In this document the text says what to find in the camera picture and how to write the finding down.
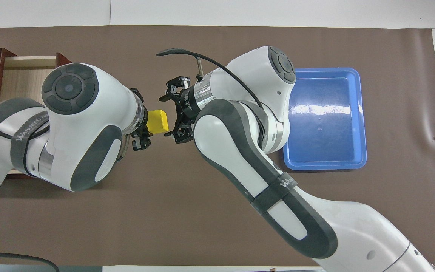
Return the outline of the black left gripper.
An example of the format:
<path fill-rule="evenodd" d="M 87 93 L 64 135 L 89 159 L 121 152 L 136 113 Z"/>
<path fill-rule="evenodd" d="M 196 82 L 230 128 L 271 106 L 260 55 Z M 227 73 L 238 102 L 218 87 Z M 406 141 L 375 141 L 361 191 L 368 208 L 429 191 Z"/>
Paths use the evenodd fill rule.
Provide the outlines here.
<path fill-rule="evenodd" d="M 130 88 L 130 91 L 133 93 L 136 103 L 143 105 L 144 99 L 138 89 Z M 134 138 L 134 140 L 132 140 L 132 147 L 134 151 L 147 149 L 151 145 L 150 137 L 152 137 L 152 133 L 147 127 L 148 111 L 145 107 L 143 108 L 143 112 L 144 116 L 141 126 L 131 133 L 131 136 Z"/>

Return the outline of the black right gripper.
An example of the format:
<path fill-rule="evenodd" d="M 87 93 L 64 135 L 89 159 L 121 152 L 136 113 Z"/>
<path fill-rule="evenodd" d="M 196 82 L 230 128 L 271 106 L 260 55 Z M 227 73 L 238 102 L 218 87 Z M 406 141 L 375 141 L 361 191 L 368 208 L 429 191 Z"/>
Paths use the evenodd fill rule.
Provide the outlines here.
<path fill-rule="evenodd" d="M 189 87 L 191 79 L 184 76 L 178 76 L 166 83 L 167 90 L 165 94 L 159 98 L 160 102 L 173 100 L 176 102 L 177 119 L 174 129 L 164 133 L 164 137 L 172 137 L 176 144 L 183 144 L 194 139 L 194 133 L 191 125 L 200 112 L 194 94 L 194 86 Z"/>

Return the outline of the yellow cube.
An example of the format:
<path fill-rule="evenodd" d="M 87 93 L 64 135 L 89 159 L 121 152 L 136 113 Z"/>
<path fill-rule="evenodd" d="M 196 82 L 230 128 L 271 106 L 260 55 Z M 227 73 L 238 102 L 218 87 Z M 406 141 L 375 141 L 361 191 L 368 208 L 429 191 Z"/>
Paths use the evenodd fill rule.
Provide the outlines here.
<path fill-rule="evenodd" d="M 169 131 L 167 114 L 163 110 L 147 112 L 147 129 L 152 134 L 167 133 Z"/>

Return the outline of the brown table mat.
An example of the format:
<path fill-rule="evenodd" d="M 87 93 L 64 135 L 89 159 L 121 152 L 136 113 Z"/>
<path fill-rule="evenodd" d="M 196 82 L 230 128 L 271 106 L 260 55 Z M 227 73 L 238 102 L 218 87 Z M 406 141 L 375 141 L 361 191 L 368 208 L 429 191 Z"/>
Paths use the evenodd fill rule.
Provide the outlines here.
<path fill-rule="evenodd" d="M 349 172 L 294 172 L 308 193 L 357 201 L 387 217 L 435 264 L 435 51 L 430 29 L 231 26 L 74 26 L 0 29 L 0 48 L 19 56 L 62 53 L 135 87 L 149 110 L 168 80 L 194 78 L 199 52 L 227 64 L 264 45 L 297 68 L 352 67 L 361 78 L 367 162 Z M 0 188 L 0 251 L 58 265 L 312 266 L 211 167 L 193 142 L 155 135 L 129 149 L 97 186 L 72 193 L 39 179 Z"/>

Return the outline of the blue plastic tray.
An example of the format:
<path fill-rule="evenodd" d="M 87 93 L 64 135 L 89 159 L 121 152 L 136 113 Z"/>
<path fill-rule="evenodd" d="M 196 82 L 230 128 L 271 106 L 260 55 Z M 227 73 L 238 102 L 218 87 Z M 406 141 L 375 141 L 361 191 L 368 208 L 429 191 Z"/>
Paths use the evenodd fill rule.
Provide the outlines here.
<path fill-rule="evenodd" d="M 285 165 L 350 170 L 367 162 L 361 79 L 353 68 L 297 68 L 289 103 Z"/>

